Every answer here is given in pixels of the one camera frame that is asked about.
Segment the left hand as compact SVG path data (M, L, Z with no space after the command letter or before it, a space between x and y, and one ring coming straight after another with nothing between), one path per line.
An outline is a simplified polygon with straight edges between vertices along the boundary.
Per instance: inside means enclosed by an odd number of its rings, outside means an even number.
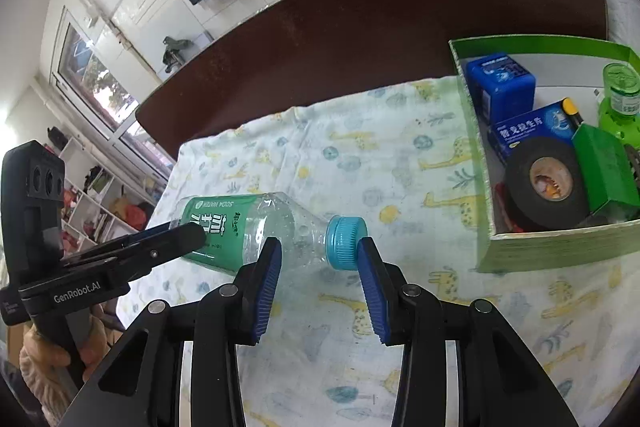
M61 347L40 335L35 325L27 329L23 340L23 351L37 369L43 369L50 376L53 369L70 365L70 355ZM108 352L106 332L100 319L91 317L91 329L85 343L78 349L82 364L85 365L82 380L88 381Z

